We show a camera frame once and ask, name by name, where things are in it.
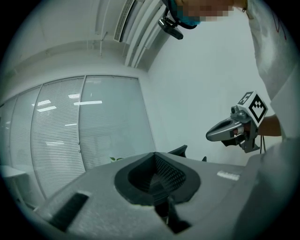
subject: black rectangular strip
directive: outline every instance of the black rectangular strip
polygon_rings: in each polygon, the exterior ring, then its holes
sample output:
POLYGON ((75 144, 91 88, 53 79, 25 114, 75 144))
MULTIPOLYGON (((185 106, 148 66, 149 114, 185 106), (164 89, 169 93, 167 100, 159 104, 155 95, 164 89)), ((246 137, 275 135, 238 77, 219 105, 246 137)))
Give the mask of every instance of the black rectangular strip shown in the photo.
POLYGON ((88 196, 76 193, 71 199, 53 216, 49 223, 60 229, 66 231, 71 222, 75 219, 80 209, 88 200, 88 196))

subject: blue face mask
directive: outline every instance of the blue face mask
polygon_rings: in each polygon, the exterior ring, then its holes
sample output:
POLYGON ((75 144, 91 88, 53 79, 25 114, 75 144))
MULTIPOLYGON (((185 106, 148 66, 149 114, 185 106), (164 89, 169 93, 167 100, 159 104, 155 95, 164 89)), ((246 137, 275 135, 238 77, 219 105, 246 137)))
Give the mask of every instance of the blue face mask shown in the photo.
POLYGON ((198 22, 198 21, 192 21, 191 17, 184 16, 183 11, 178 11, 175 0, 171 0, 171 8, 172 8, 173 11, 176 11, 176 15, 182 23, 184 23, 186 25, 189 25, 189 26, 195 26, 195 25, 200 24, 200 22, 198 22))

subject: green plant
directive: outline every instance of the green plant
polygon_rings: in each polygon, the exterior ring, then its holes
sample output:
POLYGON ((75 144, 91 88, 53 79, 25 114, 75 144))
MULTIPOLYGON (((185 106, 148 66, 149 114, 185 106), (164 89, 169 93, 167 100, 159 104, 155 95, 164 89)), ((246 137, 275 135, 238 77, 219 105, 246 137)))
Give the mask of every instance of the green plant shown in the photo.
POLYGON ((111 159, 112 161, 118 161, 118 160, 121 160, 121 159, 123 159, 123 158, 121 157, 121 158, 115 159, 114 157, 111 157, 110 159, 111 159))

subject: white cube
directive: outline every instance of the white cube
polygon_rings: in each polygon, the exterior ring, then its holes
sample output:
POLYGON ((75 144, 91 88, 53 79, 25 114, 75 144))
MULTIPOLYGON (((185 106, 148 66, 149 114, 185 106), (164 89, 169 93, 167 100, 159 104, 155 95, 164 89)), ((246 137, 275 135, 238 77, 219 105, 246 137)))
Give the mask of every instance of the white cube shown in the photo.
POLYGON ((268 108, 256 91, 247 92, 237 104, 239 110, 246 112, 258 128, 268 108))

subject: person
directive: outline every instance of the person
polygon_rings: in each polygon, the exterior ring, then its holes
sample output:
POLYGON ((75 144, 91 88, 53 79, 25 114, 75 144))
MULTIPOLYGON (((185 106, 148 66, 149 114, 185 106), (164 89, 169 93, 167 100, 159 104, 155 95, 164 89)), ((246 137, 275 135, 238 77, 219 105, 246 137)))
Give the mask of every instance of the person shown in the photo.
MULTIPOLYGON (((255 48, 259 75, 272 100, 296 66, 298 49, 288 30, 263 0, 163 0, 171 15, 181 22, 196 25, 227 15, 233 7, 247 14, 255 48)), ((250 125, 244 126, 249 131, 250 125)), ((284 132, 276 115, 265 117, 259 135, 282 136, 284 132)))

